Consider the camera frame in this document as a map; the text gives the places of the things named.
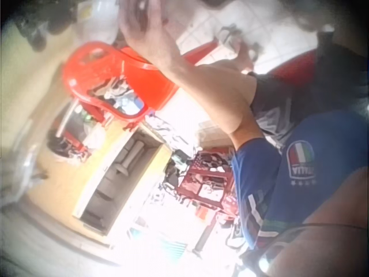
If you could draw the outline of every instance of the yellow wall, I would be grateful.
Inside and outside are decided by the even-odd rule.
[[[114,142],[125,135],[122,128],[123,125],[119,121],[113,121],[107,129],[102,148],[79,166],[59,162],[47,147],[43,146],[37,161],[40,168],[47,171],[49,178],[28,191],[31,201],[65,226],[103,241],[102,236],[86,229],[72,213],[92,173],[100,167],[104,155],[114,146]]]
[[[2,154],[12,146],[30,114],[48,91],[58,66],[74,50],[74,33],[47,36],[47,46],[34,52],[11,21],[1,29]]]
[[[84,227],[83,222],[75,218],[72,213],[92,174],[101,166],[104,155],[109,153],[117,141],[127,135],[122,128],[123,124],[121,122],[113,121],[107,130],[103,147],[94,152],[93,155],[80,166],[73,166],[66,162],[58,162],[56,157],[46,147],[43,147],[38,162],[41,168],[47,170],[49,178],[42,184],[28,191],[30,200],[45,213],[68,228],[107,244],[111,242],[111,235],[107,238],[106,236],[87,229]],[[155,178],[157,179],[163,172],[170,156],[171,151],[165,145],[162,145],[156,151],[138,181],[137,188],[141,195],[141,199],[143,194],[147,196],[148,190],[140,190],[140,188],[144,187],[143,184],[146,185],[146,187],[144,187],[146,189],[150,187],[150,185],[152,187],[153,180]]]

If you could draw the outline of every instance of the tile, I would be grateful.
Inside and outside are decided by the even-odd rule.
[[[199,47],[200,45],[200,42],[193,35],[189,35],[179,45],[179,51],[181,54],[184,54],[192,49],[195,49],[196,47]]]
[[[256,15],[262,25],[272,23],[289,16],[289,12],[278,0],[243,0]]]
[[[214,16],[222,26],[236,26],[243,32],[248,32],[261,26],[254,13],[240,0],[235,0],[219,10],[211,10]]]
[[[244,34],[243,40],[249,46],[252,46],[254,43],[258,43],[261,46],[261,50],[257,60],[258,63],[263,63],[270,59],[275,59],[280,55],[278,49],[272,43],[272,38],[263,27]]]
[[[171,18],[164,28],[175,40],[178,40],[183,34],[186,33],[186,27],[174,18]]]
[[[274,46],[273,43],[268,43],[266,45],[264,44],[262,46],[261,52],[259,53],[257,62],[264,63],[271,59],[275,59],[279,56],[280,56],[280,53],[278,52],[277,48]]]
[[[223,45],[220,45],[218,49],[214,50],[212,56],[215,59],[215,61],[220,61],[222,59],[234,59],[236,58],[237,54],[233,50],[228,49]]]
[[[265,74],[265,73],[271,71],[272,69],[276,68],[278,65],[281,65],[281,64],[282,64],[282,60],[279,57],[277,57],[275,59],[272,59],[272,60],[269,60],[267,62],[256,63],[255,68],[254,68],[254,72],[258,73],[258,74]]]
[[[190,33],[188,33],[187,31],[184,31],[177,39],[176,39],[176,43],[177,45],[181,45],[188,37],[190,36]]]
[[[304,37],[307,41],[307,44],[311,49],[316,48],[318,46],[318,37],[316,32],[304,33]]]
[[[281,55],[308,47],[306,32],[291,17],[268,24],[265,28]]]
[[[260,46],[265,48],[269,43],[272,42],[272,38],[270,37],[267,30],[263,27],[257,28],[251,32],[245,33],[243,35],[243,40],[248,44],[252,45],[255,42],[259,43]]]
[[[197,0],[181,1],[169,15],[192,32],[210,17],[208,9]]]
[[[199,61],[196,65],[210,65],[211,63],[214,63],[215,59],[212,55],[207,55],[204,59]]]
[[[221,29],[221,24],[213,16],[210,16],[200,26],[192,31],[192,35],[201,43],[211,42],[216,38]]]

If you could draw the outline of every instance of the blue jersey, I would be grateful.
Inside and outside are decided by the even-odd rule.
[[[282,155],[264,138],[232,161],[244,236],[250,248],[301,224],[344,179],[368,166],[368,126],[346,111],[318,114],[295,128]]]

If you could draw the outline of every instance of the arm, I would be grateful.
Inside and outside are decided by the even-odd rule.
[[[230,136],[236,149],[251,139],[263,137],[248,103],[239,93],[224,87],[208,68],[195,67],[180,55],[175,41],[161,24],[160,1],[149,0],[145,31],[141,31],[134,16],[137,2],[122,1],[121,29],[127,43],[191,95]]]

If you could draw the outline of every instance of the sleeve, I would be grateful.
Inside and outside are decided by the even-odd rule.
[[[276,183],[281,155],[265,138],[237,150],[232,168],[243,234],[253,248]]]

